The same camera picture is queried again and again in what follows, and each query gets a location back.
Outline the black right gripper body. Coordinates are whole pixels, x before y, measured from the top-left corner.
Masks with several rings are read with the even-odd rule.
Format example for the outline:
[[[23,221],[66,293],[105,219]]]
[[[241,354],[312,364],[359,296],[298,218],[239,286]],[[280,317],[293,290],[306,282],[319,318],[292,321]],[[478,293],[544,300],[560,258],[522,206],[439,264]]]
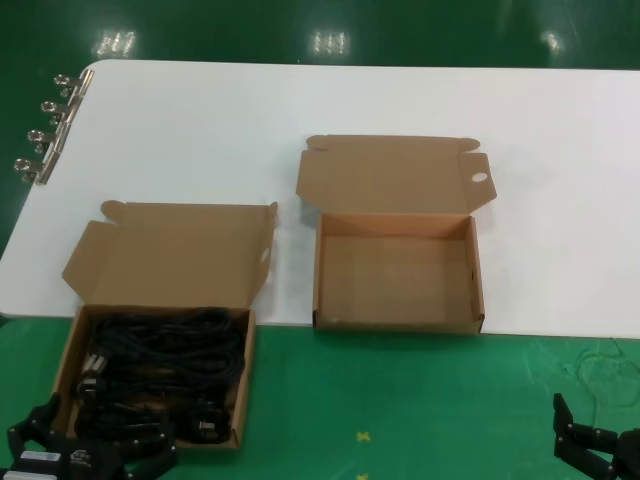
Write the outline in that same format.
[[[612,466],[616,477],[625,480],[639,480],[639,429],[632,429],[620,434],[613,454]]]

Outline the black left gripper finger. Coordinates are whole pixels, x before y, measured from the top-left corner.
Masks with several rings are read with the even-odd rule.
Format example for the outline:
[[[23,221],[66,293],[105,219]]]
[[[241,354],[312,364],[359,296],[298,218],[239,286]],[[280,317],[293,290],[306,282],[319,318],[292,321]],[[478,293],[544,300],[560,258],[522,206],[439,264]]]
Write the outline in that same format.
[[[125,475],[164,475],[178,463],[173,424],[162,417],[149,433],[119,443]]]
[[[46,404],[34,407],[25,420],[11,426],[7,431],[10,452],[22,453],[29,441],[36,442],[47,451],[59,447],[65,437],[53,429],[52,423],[60,403],[60,396],[53,393]]]

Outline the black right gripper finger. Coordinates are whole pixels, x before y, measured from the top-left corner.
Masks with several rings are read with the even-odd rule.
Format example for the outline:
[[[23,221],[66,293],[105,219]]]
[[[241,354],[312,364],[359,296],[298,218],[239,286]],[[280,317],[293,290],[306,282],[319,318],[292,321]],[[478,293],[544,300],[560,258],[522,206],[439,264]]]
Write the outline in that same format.
[[[576,470],[614,470],[613,459],[618,434],[605,429],[575,423],[573,415],[560,393],[553,396],[554,455]]]

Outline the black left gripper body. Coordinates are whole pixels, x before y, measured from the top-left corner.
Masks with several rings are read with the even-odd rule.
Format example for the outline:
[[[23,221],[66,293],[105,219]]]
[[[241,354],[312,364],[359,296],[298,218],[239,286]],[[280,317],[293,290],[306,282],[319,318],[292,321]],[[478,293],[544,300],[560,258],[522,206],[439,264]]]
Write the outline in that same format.
[[[103,442],[66,442],[52,450],[22,450],[2,479],[125,479],[118,450]]]

